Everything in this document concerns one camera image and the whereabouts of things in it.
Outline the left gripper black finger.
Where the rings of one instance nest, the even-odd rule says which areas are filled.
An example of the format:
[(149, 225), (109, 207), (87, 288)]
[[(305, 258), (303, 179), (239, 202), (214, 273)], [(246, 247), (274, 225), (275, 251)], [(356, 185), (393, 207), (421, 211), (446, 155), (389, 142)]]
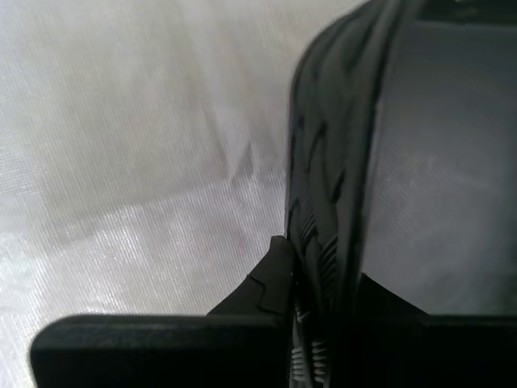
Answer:
[(335, 387), (514, 387), (516, 318), (426, 314), (366, 275), (333, 357)]
[(275, 236), (204, 316), (74, 315), (30, 348), (39, 387), (286, 387), (293, 249)]

